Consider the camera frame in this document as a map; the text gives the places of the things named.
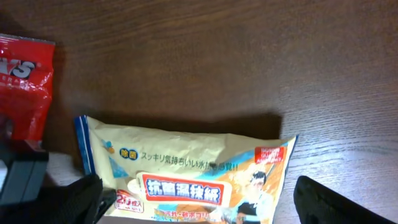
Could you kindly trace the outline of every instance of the wooden table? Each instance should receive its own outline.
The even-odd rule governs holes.
[[[300,175],[398,222],[396,0],[3,0],[0,32],[57,42],[47,149],[80,162],[80,114],[300,134],[275,224],[299,222]]]

